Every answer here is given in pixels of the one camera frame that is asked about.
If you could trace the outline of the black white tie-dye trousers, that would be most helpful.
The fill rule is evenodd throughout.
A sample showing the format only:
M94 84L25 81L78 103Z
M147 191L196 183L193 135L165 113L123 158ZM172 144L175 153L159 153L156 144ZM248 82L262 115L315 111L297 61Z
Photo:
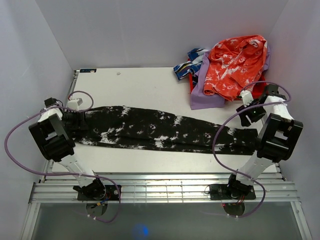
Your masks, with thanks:
M252 155L258 131L169 112L127 106L101 106L85 113L88 130L79 144L166 152Z

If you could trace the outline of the orange white tie-dye garment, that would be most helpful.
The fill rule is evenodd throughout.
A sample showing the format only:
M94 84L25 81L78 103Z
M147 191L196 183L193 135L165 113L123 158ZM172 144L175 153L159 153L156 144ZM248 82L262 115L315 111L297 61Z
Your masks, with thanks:
M234 101L240 91L262 75L268 42L261 35L228 38L209 52L209 66L204 80L206 96L219 95Z

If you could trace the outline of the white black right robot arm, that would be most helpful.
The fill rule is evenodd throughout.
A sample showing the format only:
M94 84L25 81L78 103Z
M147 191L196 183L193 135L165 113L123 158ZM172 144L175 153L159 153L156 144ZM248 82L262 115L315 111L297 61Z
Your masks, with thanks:
M243 198L254 192L254 180L265 169L290 158L303 130L303 123L289 113L286 97L279 93L278 86L268 84L262 95L254 99L248 90L240 93L243 105L237 108L243 127L262 121L263 126L254 140L254 153L250 159L229 177L226 194Z

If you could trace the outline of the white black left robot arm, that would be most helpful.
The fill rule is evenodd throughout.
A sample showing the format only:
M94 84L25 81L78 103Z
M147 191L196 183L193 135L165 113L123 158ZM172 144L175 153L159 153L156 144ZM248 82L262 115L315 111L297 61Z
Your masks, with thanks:
M78 181L73 187L75 191L92 200L104 200L106 187L75 152L75 136L89 129L85 113L64 111L58 100L52 97L46 99L44 105L47 111L28 127L40 152L45 159L53 160L74 174Z

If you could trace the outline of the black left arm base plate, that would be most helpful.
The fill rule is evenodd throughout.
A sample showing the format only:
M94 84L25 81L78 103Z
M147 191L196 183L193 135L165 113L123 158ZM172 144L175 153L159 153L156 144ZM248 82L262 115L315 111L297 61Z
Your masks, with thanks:
M105 185L97 190L89 190L87 192L79 191L76 200L86 202L86 211L95 217L103 216L108 209L109 203L118 202L121 195L121 185Z

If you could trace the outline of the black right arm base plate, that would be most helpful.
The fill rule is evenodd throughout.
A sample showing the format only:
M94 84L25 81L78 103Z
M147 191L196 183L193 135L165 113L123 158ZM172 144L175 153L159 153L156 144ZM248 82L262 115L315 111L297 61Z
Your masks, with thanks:
M238 188L228 184L210 184L206 194L212 201L222 201L227 215L240 217L245 213L245 200L255 200L256 193L252 186Z

